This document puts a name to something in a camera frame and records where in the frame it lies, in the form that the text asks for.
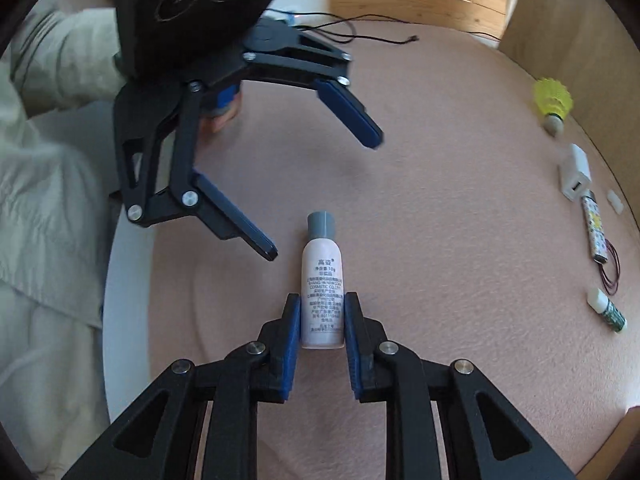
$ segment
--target bottle label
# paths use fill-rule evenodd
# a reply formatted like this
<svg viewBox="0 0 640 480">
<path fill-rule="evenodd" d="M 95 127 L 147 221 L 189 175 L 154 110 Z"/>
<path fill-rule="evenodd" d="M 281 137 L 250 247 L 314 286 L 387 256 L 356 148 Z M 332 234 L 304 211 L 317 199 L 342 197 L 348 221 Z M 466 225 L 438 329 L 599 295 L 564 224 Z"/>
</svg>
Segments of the bottle label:
<svg viewBox="0 0 640 480">
<path fill-rule="evenodd" d="M 616 306 L 611 303 L 611 300 L 609 300 L 609 304 L 607 305 L 604 312 L 600 315 L 615 332 L 620 332 L 625 327 L 625 317 L 616 308 Z"/>
<path fill-rule="evenodd" d="M 312 333 L 342 332 L 344 289 L 337 270 L 334 258 L 320 258 L 314 262 L 306 279 L 309 331 Z"/>
</svg>

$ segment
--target gray bottle cap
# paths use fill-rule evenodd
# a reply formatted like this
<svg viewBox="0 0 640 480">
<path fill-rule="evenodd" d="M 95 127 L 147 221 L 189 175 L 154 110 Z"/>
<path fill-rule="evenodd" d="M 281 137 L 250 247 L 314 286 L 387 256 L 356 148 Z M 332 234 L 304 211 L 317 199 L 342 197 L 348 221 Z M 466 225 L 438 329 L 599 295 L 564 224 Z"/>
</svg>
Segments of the gray bottle cap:
<svg viewBox="0 0 640 480">
<path fill-rule="evenodd" d="M 316 238 L 335 238 L 335 220 L 328 211 L 314 211 L 306 217 L 309 241 Z"/>
</svg>

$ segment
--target sleeve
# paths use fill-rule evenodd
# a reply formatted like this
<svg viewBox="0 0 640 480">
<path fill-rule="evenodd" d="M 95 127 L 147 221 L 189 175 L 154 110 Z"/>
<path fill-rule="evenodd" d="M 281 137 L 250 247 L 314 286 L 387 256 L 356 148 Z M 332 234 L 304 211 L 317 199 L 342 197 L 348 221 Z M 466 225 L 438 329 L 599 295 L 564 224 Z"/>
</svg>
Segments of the sleeve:
<svg viewBox="0 0 640 480">
<path fill-rule="evenodd" d="M 11 43 L 11 72 L 29 116 L 112 100 L 125 80 L 115 9 L 64 14 L 34 7 Z"/>
</svg>

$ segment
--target blue object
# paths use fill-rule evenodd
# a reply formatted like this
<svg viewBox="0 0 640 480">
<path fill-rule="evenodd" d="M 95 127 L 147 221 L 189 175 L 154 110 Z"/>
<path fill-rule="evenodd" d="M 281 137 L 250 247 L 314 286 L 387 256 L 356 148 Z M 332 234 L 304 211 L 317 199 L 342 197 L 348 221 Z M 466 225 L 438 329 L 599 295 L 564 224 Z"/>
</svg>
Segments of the blue object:
<svg viewBox="0 0 640 480">
<path fill-rule="evenodd" d="M 274 243 L 258 229 L 235 204 L 231 202 L 209 179 L 197 171 L 193 171 L 191 182 L 196 189 L 201 190 L 208 200 L 201 201 L 200 209 L 216 210 L 222 218 L 212 215 L 199 217 L 204 224 L 212 229 L 221 240 L 229 240 L 239 236 L 247 242 L 260 256 L 272 262 L 278 256 Z M 207 223 L 207 219 L 214 219 L 217 224 Z"/>
<path fill-rule="evenodd" d="M 365 107 L 343 85 L 333 80 L 316 79 L 318 98 L 342 121 L 367 148 L 375 149 L 384 140 L 378 125 L 367 115 Z"/>
<path fill-rule="evenodd" d="M 344 345 L 347 350 L 347 363 L 349 365 L 349 378 L 351 389 L 356 400 L 362 396 L 362 378 L 360 377 L 360 351 L 358 350 L 358 340 L 356 338 L 355 325 L 351 304 L 344 302 Z"/>
<path fill-rule="evenodd" d="M 289 393 L 293 388 L 293 375 L 296 371 L 296 361 L 298 359 L 298 346 L 300 342 L 300 297 L 293 305 L 291 316 L 289 317 L 289 326 L 287 327 L 287 338 L 285 342 L 285 351 L 282 359 L 282 384 L 280 387 L 280 395 L 283 400 L 289 399 Z"/>
<path fill-rule="evenodd" d="M 234 100 L 238 93 L 238 85 L 232 85 L 229 88 L 225 88 L 218 94 L 218 100 L 216 102 L 216 108 L 222 109 L 229 106 L 229 103 Z"/>
</svg>

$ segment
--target white plastic piece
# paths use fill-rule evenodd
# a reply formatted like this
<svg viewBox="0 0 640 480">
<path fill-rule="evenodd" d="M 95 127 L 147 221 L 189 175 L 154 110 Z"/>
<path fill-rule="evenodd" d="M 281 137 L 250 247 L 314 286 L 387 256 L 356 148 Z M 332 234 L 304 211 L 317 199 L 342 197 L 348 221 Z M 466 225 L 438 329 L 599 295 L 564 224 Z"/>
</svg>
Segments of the white plastic piece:
<svg viewBox="0 0 640 480">
<path fill-rule="evenodd" d="M 611 207 L 616 213 L 618 213 L 619 215 L 622 214 L 625 209 L 625 205 L 622 203 L 622 200 L 620 200 L 620 197 L 616 195 L 616 193 L 612 189 L 609 189 L 609 191 L 607 192 L 607 200 L 609 200 Z"/>
<path fill-rule="evenodd" d="M 302 348 L 344 346 L 342 255 L 328 238 L 311 240 L 302 251 Z"/>
<path fill-rule="evenodd" d="M 597 286 L 592 286 L 587 293 L 587 303 L 598 314 L 602 314 L 609 305 L 609 298 Z"/>
<path fill-rule="evenodd" d="M 586 153 L 575 144 L 569 144 L 569 149 L 569 155 L 560 164 L 560 190 L 573 201 L 590 189 L 591 172 Z"/>
<path fill-rule="evenodd" d="M 552 137 L 560 137 L 564 132 L 564 121 L 555 114 L 549 114 L 542 121 L 542 127 Z"/>
</svg>

